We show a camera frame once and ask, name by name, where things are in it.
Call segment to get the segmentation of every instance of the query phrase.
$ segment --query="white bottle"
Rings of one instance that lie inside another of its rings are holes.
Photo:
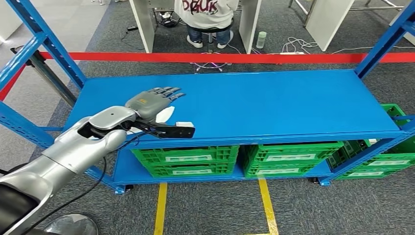
[[[266,37],[267,37],[267,32],[259,32],[258,33],[258,39],[256,41],[256,48],[258,48],[258,49],[264,48]]]

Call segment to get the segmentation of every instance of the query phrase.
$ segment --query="robot finger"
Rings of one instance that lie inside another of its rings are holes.
[[[171,96],[174,92],[179,91],[181,88],[178,87],[174,87],[172,89],[167,90],[166,92],[163,93],[164,96],[169,97]]]
[[[149,89],[147,92],[157,93],[157,91],[160,89],[161,87],[155,87],[155,88]]]
[[[163,94],[164,92],[166,92],[166,91],[168,91],[168,90],[170,90],[170,89],[172,89],[172,87],[163,87],[163,88],[158,89],[158,90],[156,91],[156,93],[157,93],[157,94]]]
[[[180,98],[180,97],[182,97],[182,96],[185,96],[185,95],[186,95],[185,93],[180,92],[180,93],[177,93],[177,94],[175,94],[175,95],[170,96],[170,97],[169,97],[169,99],[170,99],[171,101],[174,101],[174,100],[176,100],[176,99],[178,99],[178,98]]]

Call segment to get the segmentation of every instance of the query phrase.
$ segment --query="jeans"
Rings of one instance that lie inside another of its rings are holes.
[[[187,27],[187,32],[189,34],[190,40],[192,42],[197,42],[202,40],[202,33],[199,31],[194,30],[191,27]],[[217,32],[216,33],[216,41],[221,45],[226,45],[229,43],[229,40],[231,39],[231,29],[228,28],[225,31]]]

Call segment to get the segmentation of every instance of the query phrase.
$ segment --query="white sneaker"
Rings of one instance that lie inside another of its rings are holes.
[[[232,38],[233,38],[233,31],[230,31],[230,33],[231,33],[231,37],[230,37],[230,39],[229,39],[229,42],[231,42],[231,41],[232,41]],[[223,48],[225,48],[225,47],[228,45],[228,43],[226,43],[225,45],[222,45],[222,44],[218,43],[218,48],[219,48],[219,49],[223,49]]]
[[[199,43],[193,42],[193,41],[190,39],[190,36],[189,36],[189,35],[187,36],[187,41],[188,41],[190,44],[192,44],[192,46],[194,46],[195,48],[202,48],[202,47],[203,47],[202,40],[200,40],[200,42],[199,42]]]

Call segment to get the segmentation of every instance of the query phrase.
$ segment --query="person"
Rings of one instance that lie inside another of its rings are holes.
[[[232,23],[239,0],[175,0],[174,11],[187,24],[187,41],[202,48],[202,33],[194,30],[226,28]],[[217,47],[225,48],[233,38],[231,29],[216,33]]]

